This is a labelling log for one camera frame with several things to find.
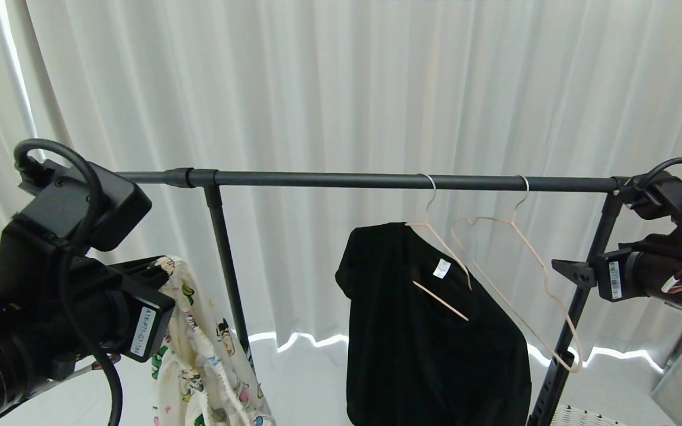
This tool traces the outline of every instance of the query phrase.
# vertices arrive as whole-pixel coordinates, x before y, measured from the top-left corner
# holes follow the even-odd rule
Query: clothing rack
[[[430,175],[380,175],[379,173],[285,173],[285,172],[222,172],[212,169],[176,168],[165,172],[124,172],[119,175],[136,183],[157,183],[181,188],[203,188],[223,267],[225,287],[233,313],[233,326],[249,362],[252,354],[249,348],[249,334],[241,305],[236,268],[223,211],[220,187],[230,186],[301,186],[321,188],[387,188],[387,189],[457,189],[458,191],[527,191],[527,184],[533,192],[598,192],[607,194],[601,210],[599,226],[593,237],[587,261],[606,250],[622,202],[616,197],[625,182],[620,177],[500,177],[500,176],[454,176]],[[568,313],[577,326],[585,307],[590,288],[576,289]],[[572,364],[574,355],[568,350],[572,332],[565,322],[562,325],[555,350],[566,364]],[[570,372],[552,359],[546,371],[544,383],[536,405],[528,418],[527,426],[548,426],[559,404],[562,390]]]

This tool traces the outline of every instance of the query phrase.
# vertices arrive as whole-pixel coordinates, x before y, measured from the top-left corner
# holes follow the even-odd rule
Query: empty hanger
[[[571,373],[577,373],[580,371],[580,369],[583,366],[583,358],[584,358],[584,353],[583,353],[583,345],[580,342],[580,337],[577,334],[577,330],[575,326],[573,325],[572,318],[570,318],[570,315],[568,314],[567,307],[565,306],[565,302],[563,302],[557,295],[553,294],[550,289],[549,289],[549,271],[546,269],[546,265],[544,264],[543,260],[541,259],[541,256],[538,255],[538,252],[536,251],[535,248],[530,244],[530,241],[528,241],[527,237],[522,233],[522,231],[517,227],[517,224],[514,223],[514,219],[517,218],[517,209],[522,205],[522,203],[525,202],[525,200],[528,197],[528,194],[530,193],[530,183],[528,182],[528,179],[525,178],[525,176],[520,176],[520,178],[525,181],[525,196],[514,206],[514,213],[512,213],[512,219],[509,221],[503,220],[503,219],[498,219],[498,218],[490,218],[488,216],[478,216],[476,218],[460,218],[457,219],[456,221],[452,222],[451,226],[451,232],[452,232],[452,237],[454,237],[455,241],[457,242],[457,245],[465,252],[465,254],[468,256],[468,259],[470,259],[470,262],[476,267],[476,269],[481,272],[481,275],[484,276],[485,280],[488,281],[488,283],[492,286],[493,289],[495,289],[496,293],[501,297],[502,300],[509,306],[509,308],[514,312],[515,315],[517,315],[518,318],[520,318],[520,321],[525,324],[525,327],[530,330],[530,332],[533,334],[533,336],[536,337],[545,347],[549,352],[552,354],[552,356],[560,363],[561,366],[563,366],[566,370],[568,370]],[[541,339],[539,336],[538,332],[533,329],[533,327],[530,326],[530,324],[525,321],[525,318],[522,317],[517,311],[514,309],[512,306],[512,303],[509,302],[509,300],[504,296],[504,294],[501,293],[501,291],[496,288],[496,285],[494,285],[493,281],[488,277],[488,275],[481,269],[481,266],[479,266],[476,261],[470,256],[470,253],[468,253],[468,250],[465,248],[465,246],[462,245],[462,243],[459,242],[459,239],[457,238],[457,235],[454,233],[454,226],[457,225],[458,222],[460,221],[468,221],[469,224],[474,225],[477,221],[479,220],[487,220],[487,221],[494,221],[498,222],[500,224],[508,224],[509,226],[514,229],[515,232],[517,232],[517,235],[520,235],[520,238],[522,238],[523,243],[525,246],[527,246],[528,249],[530,249],[530,252],[533,253],[534,258],[536,261],[541,265],[541,269],[543,270],[543,290],[549,296],[552,298],[557,305],[559,306],[560,310],[565,314],[565,321],[568,323],[568,326],[570,327],[570,330],[572,331],[573,337],[575,339],[575,343],[577,345],[577,351],[579,353],[578,357],[578,362],[574,364],[573,366],[569,366],[568,364],[565,363],[565,361],[562,360],[562,358],[558,355],[558,353],[552,349],[552,346],[550,346],[545,340]]]
[[[433,181],[433,178],[430,177],[430,175],[425,175],[425,173],[419,173],[419,175],[423,175],[426,178],[428,178],[430,183],[433,185],[433,196],[430,197],[430,201],[428,202],[428,205],[425,207],[425,223],[418,224],[413,222],[406,222],[405,225],[408,227],[427,227],[427,229],[429,229],[430,232],[432,232],[433,235],[436,236],[436,239],[439,240],[441,245],[444,246],[444,248],[446,248],[446,251],[448,251],[450,256],[452,256],[452,259],[454,259],[455,262],[457,262],[457,264],[459,265],[459,267],[465,272],[466,276],[468,277],[468,288],[472,289],[472,286],[470,284],[470,273],[468,272],[467,267],[465,267],[465,264],[462,263],[462,261],[457,257],[456,254],[454,254],[454,251],[452,251],[452,249],[449,248],[449,246],[447,246],[446,243],[444,243],[444,240],[439,236],[438,232],[436,232],[436,230],[434,230],[433,227],[430,226],[430,205],[433,203],[433,200],[436,199],[436,192],[438,191],[438,189],[436,189],[436,182]],[[465,316],[465,314],[461,313],[459,310],[452,307],[452,305],[449,305],[449,303],[441,299],[441,297],[438,297],[435,294],[433,294],[433,292],[429,291],[427,288],[425,288],[425,286],[423,286],[419,282],[412,280],[412,283],[418,286],[420,289],[422,289],[422,291],[425,291],[425,293],[427,293],[430,297],[433,297],[433,299],[436,299],[436,301],[438,301],[445,307],[449,308],[449,310],[457,314],[460,318],[464,319],[465,321],[470,321],[468,317]]]

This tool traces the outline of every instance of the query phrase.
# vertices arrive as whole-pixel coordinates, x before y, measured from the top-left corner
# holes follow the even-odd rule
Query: white basket
[[[554,419],[552,420],[552,426],[611,426],[612,424],[625,426],[619,421],[611,420],[596,413],[576,409],[576,407],[570,407],[570,405],[557,407]]]

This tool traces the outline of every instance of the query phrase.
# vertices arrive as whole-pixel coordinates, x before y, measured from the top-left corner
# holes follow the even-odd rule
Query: white floor
[[[255,366],[280,426],[349,426],[346,418],[346,343],[316,348],[300,338],[277,353],[274,340],[252,345]],[[531,359],[534,396],[546,368]],[[124,359],[123,426],[152,425],[151,370]],[[642,359],[597,356],[571,377],[563,404],[597,412],[628,426],[674,426],[652,402],[658,374]],[[101,372],[91,372],[42,394],[0,420],[0,426],[105,424],[108,388]]]

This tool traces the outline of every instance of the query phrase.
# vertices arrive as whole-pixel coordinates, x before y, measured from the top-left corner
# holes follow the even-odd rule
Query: white curtain
[[[682,156],[682,2],[13,0],[8,8],[35,133],[112,170],[609,177]],[[0,168],[28,135],[0,135]],[[679,167],[671,172],[682,177]],[[0,175],[2,203],[15,184],[14,173]],[[179,254],[224,301],[201,192],[144,191],[152,212],[102,258]],[[223,192],[249,331],[276,331],[281,341],[293,331],[318,340],[346,332],[349,303],[333,272],[347,235],[420,221],[430,197]],[[455,218],[508,217],[521,196],[439,191],[431,221],[447,235]],[[517,223],[547,264],[582,260],[601,202],[533,193]],[[625,211],[610,249],[669,229]],[[553,345],[563,317],[522,241],[489,224],[458,235]],[[552,272],[551,286],[569,302],[571,283]],[[609,304],[596,294],[580,323],[587,351],[644,348],[657,362],[681,332],[682,315],[657,301]]]

